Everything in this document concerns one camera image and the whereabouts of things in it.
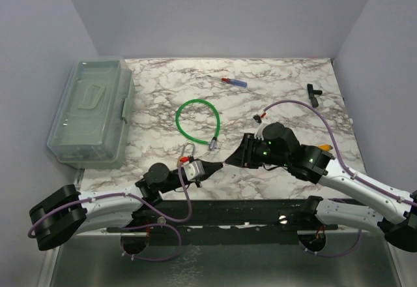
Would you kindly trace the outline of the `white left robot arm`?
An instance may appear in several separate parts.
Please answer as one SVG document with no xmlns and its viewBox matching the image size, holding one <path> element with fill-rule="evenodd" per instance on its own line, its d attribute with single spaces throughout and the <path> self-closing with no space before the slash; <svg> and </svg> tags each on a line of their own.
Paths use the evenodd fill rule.
<svg viewBox="0 0 417 287">
<path fill-rule="evenodd" d="M 186 222 L 192 216 L 191 199 L 186 198 L 187 215 L 175 218 L 157 209 L 161 195 L 178 188 L 186 190 L 191 184 L 200 186 L 222 168 L 222 162 L 190 159 L 170 170 L 159 162 L 133 185 L 110 193 L 80 192 L 73 184 L 65 185 L 30 210 L 32 226 L 27 235 L 35 239 L 38 249 L 43 251 L 91 230 L 127 228 L 136 232 L 144 225 L 145 217 L 140 212 L 143 209 L 150 209 L 170 222 Z"/>
</svg>

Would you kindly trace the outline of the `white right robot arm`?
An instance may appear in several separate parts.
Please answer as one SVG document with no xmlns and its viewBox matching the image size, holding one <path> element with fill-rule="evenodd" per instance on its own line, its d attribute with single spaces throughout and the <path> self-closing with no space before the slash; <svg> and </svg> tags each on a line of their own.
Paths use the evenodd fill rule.
<svg viewBox="0 0 417 287">
<path fill-rule="evenodd" d="M 396 189 L 350 168 L 341 159 L 313 145 L 299 143 L 281 123 L 261 124 L 245 133 L 226 164 L 258 169 L 263 165 L 285 168 L 301 181 L 339 191 L 358 204 L 322 198 L 300 212 L 300 223 L 312 230 L 320 224 L 338 224 L 383 234 L 391 245 L 416 252 L 416 194 Z"/>
</svg>

